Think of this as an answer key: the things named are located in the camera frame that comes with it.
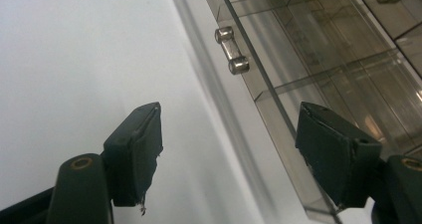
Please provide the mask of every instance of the hole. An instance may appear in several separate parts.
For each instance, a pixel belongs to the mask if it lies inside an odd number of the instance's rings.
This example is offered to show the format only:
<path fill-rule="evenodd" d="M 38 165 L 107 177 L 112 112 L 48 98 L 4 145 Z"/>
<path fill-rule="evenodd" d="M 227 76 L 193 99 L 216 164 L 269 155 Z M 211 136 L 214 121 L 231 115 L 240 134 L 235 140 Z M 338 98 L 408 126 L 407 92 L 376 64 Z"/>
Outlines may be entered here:
<path fill-rule="evenodd" d="M 401 162 L 408 168 L 411 168 L 417 171 L 422 171 L 422 163 L 418 160 L 405 157 L 401 159 Z"/>
<path fill-rule="evenodd" d="M 89 157 L 81 157 L 72 162 L 71 168 L 74 170 L 83 169 L 90 166 L 92 162 L 93 160 Z"/>

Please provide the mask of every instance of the plastic compartment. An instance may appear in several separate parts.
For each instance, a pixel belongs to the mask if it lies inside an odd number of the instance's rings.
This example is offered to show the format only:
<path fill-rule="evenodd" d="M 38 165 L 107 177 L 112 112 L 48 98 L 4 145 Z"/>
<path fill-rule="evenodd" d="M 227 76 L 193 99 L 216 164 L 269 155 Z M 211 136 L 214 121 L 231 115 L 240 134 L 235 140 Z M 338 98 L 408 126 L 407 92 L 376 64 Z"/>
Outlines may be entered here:
<path fill-rule="evenodd" d="M 383 158 L 422 156 L 421 80 L 409 65 L 420 59 L 419 25 L 394 41 L 362 0 L 208 2 L 253 61 L 242 76 L 310 218 L 339 222 L 294 146 L 301 102 L 329 107 L 372 135 Z"/>

